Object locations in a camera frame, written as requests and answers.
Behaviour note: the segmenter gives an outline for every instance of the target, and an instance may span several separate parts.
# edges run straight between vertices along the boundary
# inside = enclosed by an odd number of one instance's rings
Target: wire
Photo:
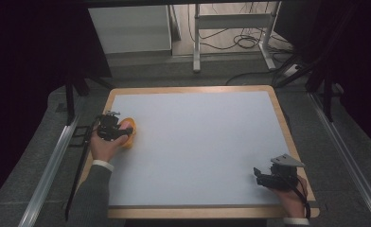
[[[271,74],[271,73],[276,73],[276,72],[279,72],[281,70],[283,70],[287,65],[290,64],[290,61],[293,61],[294,58],[296,57],[296,54],[293,54],[292,56],[290,56],[279,68],[273,70],[273,71],[266,71],[266,72],[251,72],[251,73],[242,73],[242,74],[238,74],[238,75],[235,75],[233,77],[231,77],[230,79],[228,79],[224,85],[225,86],[228,86],[230,81],[233,80],[233,79],[237,79],[237,78],[240,78],[240,77],[244,77],[244,76],[248,76],[248,75],[255,75],[255,74]],[[275,76],[273,76],[272,78],[272,82],[271,82],[271,85],[273,85],[275,82]]]
[[[213,3],[212,3],[212,9],[216,12],[215,8],[213,8]],[[216,14],[218,14],[218,13],[216,12]]]
[[[275,39],[275,40],[278,40],[278,41],[281,41],[281,42],[284,42],[284,43],[290,43],[289,41],[287,40],[282,40],[282,39],[279,39],[279,38],[276,38],[275,36],[271,36],[272,39]]]

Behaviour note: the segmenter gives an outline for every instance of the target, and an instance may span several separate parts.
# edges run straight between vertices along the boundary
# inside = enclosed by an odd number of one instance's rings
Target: dark curtain
[[[0,187],[67,75],[111,76],[88,9],[0,1]]]

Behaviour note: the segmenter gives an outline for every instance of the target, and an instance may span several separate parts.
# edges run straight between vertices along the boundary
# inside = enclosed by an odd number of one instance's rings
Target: human hand
[[[120,130],[126,130],[132,125],[128,121],[121,123]],[[117,152],[118,147],[125,144],[129,139],[128,135],[122,135],[115,139],[114,141],[106,141],[97,135],[96,129],[91,135],[91,153],[94,160],[100,160],[104,162],[109,162]]]
[[[302,195],[307,196],[307,181],[306,179],[297,176],[299,183],[297,185],[297,190],[300,191]],[[286,210],[289,218],[305,218],[305,206],[301,199],[295,194],[294,191],[280,191],[277,189],[271,189],[276,196],[280,199],[283,208]]]

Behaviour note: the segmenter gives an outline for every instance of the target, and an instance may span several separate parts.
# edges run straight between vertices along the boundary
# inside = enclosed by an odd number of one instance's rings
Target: black cable
[[[289,61],[292,61],[294,58],[295,58],[296,54],[293,54],[291,55],[279,68],[273,70],[273,71],[266,71],[266,72],[251,72],[251,73],[242,73],[242,74],[238,74],[238,75],[235,75],[233,77],[231,77],[230,79],[228,79],[225,83],[224,83],[224,86],[228,86],[229,85],[229,82],[233,79],[237,79],[237,78],[240,78],[240,77],[243,77],[243,76],[247,76],[247,75],[254,75],[254,74],[271,74],[271,73],[275,73],[275,72],[278,72],[278,71],[281,71],[283,70],[287,65],[289,65]],[[272,78],[272,82],[271,82],[271,85],[273,85],[275,82],[274,80],[274,77]]]
[[[216,12],[215,8],[213,8],[213,3],[212,3],[212,9]],[[218,14],[218,13],[216,12],[216,14]]]
[[[303,187],[304,195],[297,189],[296,186],[289,183],[282,175],[277,174],[276,176],[280,177],[289,186],[289,188],[298,196],[298,198],[300,198],[301,202],[304,204],[306,208],[306,219],[309,219],[310,218],[310,205],[309,205],[309,202],[307,201],[307,195],[306,195],[306,192],[304,191],[303,184],[300,182],[300,179],[297,178],[298,182]]]
[[[207,39],[207,38],[211,38],[212,36],[216,36],[216,35],[222,33],[223,31],[226,31],[226,30],[228,30],[228,29],[229,29],[229,28],[223,29],[223,30],[221,30],[221,31],[218,31],[218,32],[216,32],[216,33],[214,33],[214,34],[212,34],[212,35],[206,36],[206,37],[202,37],[200,34],[199,34],[199,36],[200,36],[201,39],[204,40],[204,39]]]
[[[98,120],[100,120],[100,116],[97,116],[95,118],[94,122],[92,122],[91,126],[88,128],[88,131],[84,135],[84,148],[83,148],[82,154],[79,158],[79,166],[77,167],[77,172],[76,172],[76,176],[74,177],[74,182],[73,182],[73,186],[71,188],[70,197],[68,198],[68,202],[67,202],[67,205],[65,207],[65,220],[68,220],[71,204],[73,203],[74,195],[76,194],[77,186],[79,184],[80,173],[83,169],[83,166],[85,164],[85,158],[87,157],[87,154],[88,154],[88,151],[89,151],[88,147],[89,147],[89,143],[90,143],[90,140],[91,140],[91,135],[92,135],[92,132],[94,131],[94,126],[96,125]]]
[[[288,43],[288,44],[290,44],[289,41],[287,41],[287,40],[282,40],[282,39],[279,39],[279,38],[276,38],[275,36],[271,36],[271,38],[272,38],[272,39],[275,39],[275,40],[278,40],[278,41],[281,41],[281,42],[284,42],[284,43]]]
[[[250,12],[253,10],[253,4],[251,4],[250,6]],[[194,38],[192,37],[192,33],[191,33],[191,26],[190,26],[190,22],[189,22],[189,5],[187,5],[187,18],[188,18],[188,32],[189,32],[189,36],[191,37],[191,40],[193,42],[195,42]],[[224,30],[221,30],[217,33],[214,33],[212,35],[209,35],[207,37],[202,37],[201,35],[199,36],[200,38],[202,39],[207,39],[207,38],[210,38],[212,36],[215,36],[215,35],[218,35],[220,33],[222,33],[223,31],[225,30],[228,30],[229,28],[226,28]],[[250,36],[250,35],[243,35],[242,32],[244,31],[244,29],[241,31],[241,33],[238,35],[238,36],[235,36],[233,38],[233,42],[234,44],[231,45],[231,46],[227,46],[227,47],[217,47],[217,46],[214,46],[214,45],[211,45],[211,44],[206,44],[206,43],[200,43],[201,45],[207,45],[207,46],[210,46],[212,48],[215,48],[215,49],[219,49],[219,50],[225,50],[225,49],[230,49],[230,48],[233,48],[234,46],[238,45],[239,47],[241,48],[244,48],[244,49],[250,49],[250,48],[254,48],[255,46],[257,46],[260,42],[260,39],[262,37],[262,31],[259,35],[259,39],[255,38],[254,36]],[[252,42],[253,44],[248,46],[248,45],[244,45],[244,44],[241,44],[241,42]]]

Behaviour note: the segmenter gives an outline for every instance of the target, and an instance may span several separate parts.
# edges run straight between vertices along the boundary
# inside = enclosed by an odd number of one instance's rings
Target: metal bar
[[[271,38],[272,30],[274,29],[274,21],[276,20],[277,11],[279,10],[279,4],[280,4],[279,2],[276,2],[276,4],[274,5],[274,9],[271,12],[269,23],[266,26],[267,28],[265,30],[263,40],[262,40],[262,42],[259,42],[259,44],[258,44],[259,49],[262,52],[263,58],[264,58],[266,64],[268,65],[269,70],[274,70],[276,68],[274,66],[274,61],[272,60],[272,57],[269,54],[269,51],[268,51],[267,47],[268,47],[269,39]]]
[[[62,157],[65,154],[65,150],[68,146],[71,136],[73,135],[74,129],[76,128],[80,115],[82,113],[82,108],[85,104],[85,97],[79,97],[76,104],[76,115],[73,122],[69,126],[65,126],[52,155],[49,158],[46,168],[44,169],[44,174],[38,182],[38,185],[29,201],[28,207],[23,214],[23,217],[19,223],[19,227],[30,227],[35,224],[35,221],[41,211],[42,205],[44,204],[44,199],[49,192],[50,186],[53,183],[56,172],[62,162]]]
[[[264,46],[265,49],[268,46],[268,42],[269,42],[269,39],[271,38],[272,30],[274,29],[274,21],[276,20],[277,11],[279,10],[279,4],[280,4],[279,2],[276,2],[276,4],[274,5],[274,9],[271,12],[270,20],[268,24],[265,26],[267,28],[266,28],[265,35],[262,41],[262,46]]]
[[[271,14],[202,15],[199,19],[200,29],[267,27]]]
[[[194,42],[194,64],[193,69],[195,73],[199,73],[201,71],[201,56],[200,56],[200,27],[199,27],[199,19],[200,17],[200,5],[195,4],[195,16],[194,16],[194,36],[195,36],[195,42]]]
[[[320,116],[327,133],[329,134],[333,144],[335,145],[336,149],[338,150],[348,172],[351,175],[355,185],[359,189],[362,197],[371,212],[371,185],[366,180],[365,176],[363,175],[362,171],[360,170],[359,166],[357,165],[356,161],[354,160],[353,156],[345,141],[343,140],[342,136],[337,131],[334,124],[327,120],[327,117],[322,112],[322,104],[319,100],[318,96],[314,94],[309,94],[309,97],[315,107],[316,112]]]

